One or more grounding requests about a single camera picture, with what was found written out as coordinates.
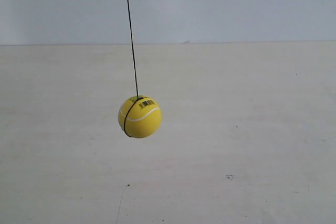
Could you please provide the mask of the yellow tennis ball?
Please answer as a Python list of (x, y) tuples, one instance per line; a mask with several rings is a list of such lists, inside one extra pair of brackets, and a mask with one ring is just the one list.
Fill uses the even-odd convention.
[(155, 133), (161, 125), (162, 112), (151, 97), (140, 95), (127, 99), (118, 112), (118, 122), (123, 132), (132, 138), (145, 138)]

